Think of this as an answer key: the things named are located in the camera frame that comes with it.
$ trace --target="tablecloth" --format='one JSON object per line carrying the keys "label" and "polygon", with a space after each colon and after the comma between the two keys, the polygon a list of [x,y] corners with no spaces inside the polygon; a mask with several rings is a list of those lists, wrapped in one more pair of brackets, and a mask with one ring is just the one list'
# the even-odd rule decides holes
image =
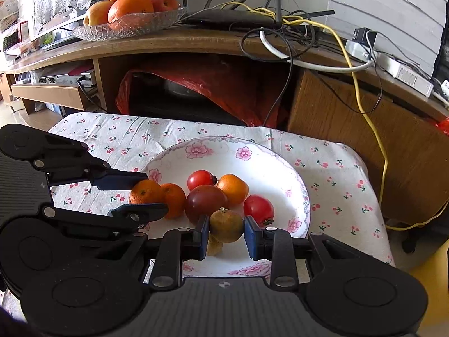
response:
{"label": "tablecloth", "polygon": [[[112,167],[140,171],[153,156],[184,140],[205,136],[246,139],[281,155],[305,184],[309,231],[320,231],[394,265],[376,195],[362,159],[348,146],[265,127],[238,127],[99,113],[67,116],[51,133],[83,141]],[[158,174],[150,174],[159,181]],[[55,206],[106,215],[127,203],[129,191],[99,191],[89,182],[52,188]],[[0,305],[23,319],[18,300],[0,292]]]}

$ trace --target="tomato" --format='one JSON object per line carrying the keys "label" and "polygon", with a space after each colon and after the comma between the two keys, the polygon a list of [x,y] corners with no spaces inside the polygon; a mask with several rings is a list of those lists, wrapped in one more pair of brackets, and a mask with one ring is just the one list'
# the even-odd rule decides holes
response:
{"label": "tomato", "polygon": [[185,214],[196,225],[201,215],[210,217],[218,209],[227,207],[228,197],[222,190],[212,185],[200,185],[187,196]]}
{"label": "tomato", "polygon": [[260,195],[250,195],[243,203],[245,216],[252,216],[255,222],[265,227],[273,223],[274,207],[270,201]]}
{"label": "tomato", "polygon": [[217,178],[206,170],[199,170],[192,173],[187,179],[187,187],[192,191],[199,185],[215,185]]}

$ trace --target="white plate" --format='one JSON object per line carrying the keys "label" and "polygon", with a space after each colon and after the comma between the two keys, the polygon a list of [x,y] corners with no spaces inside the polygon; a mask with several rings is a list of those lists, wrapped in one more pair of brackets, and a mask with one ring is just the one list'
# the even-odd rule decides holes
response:
{"label": "white plate", "polygon": [[[299,174],[281,156],[268,148],[243,139],[203,137],[178,143],[155,156],[143,169],[150,179],[174,183],[186,193],[187,178],[197,170],[207,170],[217,179],[233,173],[249,186],[249,194],[260,194],[274,206],[274,223],[292,237],[304,238],[310,224],[310,202],[306,186]],[[233,210],[243,215],[243,206]],[[160,238],[166,231],[193,228],[186,216],[161,219],[145,227],[149,238]],[[186,261],[185,276],[232,277],[268,276],[271,262],[250,259],[244,237],[225,244],[217,256],[203,261]]]}

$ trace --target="red tomato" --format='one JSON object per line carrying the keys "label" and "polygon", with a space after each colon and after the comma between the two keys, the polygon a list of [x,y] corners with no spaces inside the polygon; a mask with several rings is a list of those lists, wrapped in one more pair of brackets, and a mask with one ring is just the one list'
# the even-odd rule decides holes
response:
{"label": "red tomato", "polygon": [[243,213],[245,216],[252,216],[259,226],[265,227],[273,223],[273,204],[263,196],[248,196],[243,203]]}
{"label": "red tomato", "polygon": [[187,187],[192,191],[199,185],[215,185],[217,178],[206,170],[199,170],[192,173],[187,179]]}

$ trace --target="yellow cable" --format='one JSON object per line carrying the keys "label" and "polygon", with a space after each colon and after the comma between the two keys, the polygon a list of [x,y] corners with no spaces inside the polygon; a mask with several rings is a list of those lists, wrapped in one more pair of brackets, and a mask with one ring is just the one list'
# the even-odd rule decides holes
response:
{"label": "yellow cable", "polygon": [[425,226],[426,224],[429,224],[432,220],[438,218],[445,211],[445,209],[448,206],[448,204],[449,204],[449,200],[446,202],[446,204],[444,204],[443,208],[439,211],[439,213],[437,215],[435,215],[434,217],[430,218],[429,220],[426,220],[423,223],[416,223],[416,224],[413,224],[412,226],[407,227],[407,228],[396,228],[396,227],[390,227],[390,226],[385,225],[385,228],[391,229],[392,231],[409,231],[410,229],[415,228],[415,227]]}
{"label": "yellow cable", "polygon": [[[223,9],[226,5],[231,5],[231,4],[241,5],[241,6],[245,7],[248,11],[251,11],[253,13],[260,14],[260,15],[270,16],[273,19],[276,17],[276,14],[273,11],[269,10],[269,9],[265,9],[263,7],[259,7],[258,9],[251,9],[248,5],[245,5],[244,3],[239,3],[237,1],[226,3],[226,4],[224,4],[221,7],[221,9]],[[289,21],[286,18],[290,18],[290,19],[291,18],[296,18],[297,20]],[[352,63],[351,63],[351,60],[349,59],[349,56],[346,53],[346,49],[344,48],[343,43],[342,43],[340,37],[338,36],[338,34],[332,28],[330,28],[330,27],[328,27],[328,26],[326,26],[324,24],[317,23],[315,21],[303,19],[302,16],[296,16],[296,15],[283,16],[282,20],[283,20],[284,24],[286,24],[286,25],[296,25],[296,24],[301,24],[301,23],[307,23],[307,24],[310,24],[312,26],[317,26],[317,27],[320,27],[320,28],[323,28],[323,29],[327,29],[328,31],[330,31],[332,33],[332,35],[337,40],[337,43],[340,46],[340,49],[341,49],[341,51],[342,51],[342,53],[344,55],[344,58],[346,60],[347,65],[350,68],[353,67]],[[362,104],[361,104],[360,89],[359,89],[359,84],[358,84],[358,81],[357,81],[356,74],[354,72],[352,72],[351,75],[352,75],[352,79],[354,80],[354,88],[355,88],[355,92],[356,92],[357,105],[359,107],[359,110],[361,112],[364,112],[364,109],[363,109]],[[382,152],[383,159],[384,159],[383,172],[382,172],[382,182],[380,184],[380,192],[379,192],[379,205],[381,205],[382,204],[382,199],[383,199],[383,190],[384,190],[384,187],[385,187],[385,177],[387,175],[387,168],[388,168],[387,152],[386,152],[385,148],[383,147],[382,140],[380,139],[380,135],[377,132],[377,129],[374,126],[373,122],[371,121],[370,117],[367,114],[362,114],[362,115],[363,115],[363,118],[365,119],[365,121],[370,126],[371,130],[373,131],[374,136],[376,137],[376,141],[377,141],[377,143],[379,145],[380,151]],[[385,228],[392,229],[393,231],[408,231],[408,230],[410,230],[412,228],[415,228],[415,227],[418,227],[418,226],[425,226],[426,224],[428,224],[429,222],[431,222],[435,218],[439,217],[443,213],[443,211],[446,209],[448,204],[449,204],[449,200],[446,202],[446,204],[443,206],[443,208],[441,209],[441,211],[438,214],[436,214],[434,217],[430,218],[428,221],[426,221],[424,223],[416,223],[416,224],[413,224],[412,226],[407,227],[407,228],[396,228],[396,227],[390,227],[390,226],[385,225]]]}

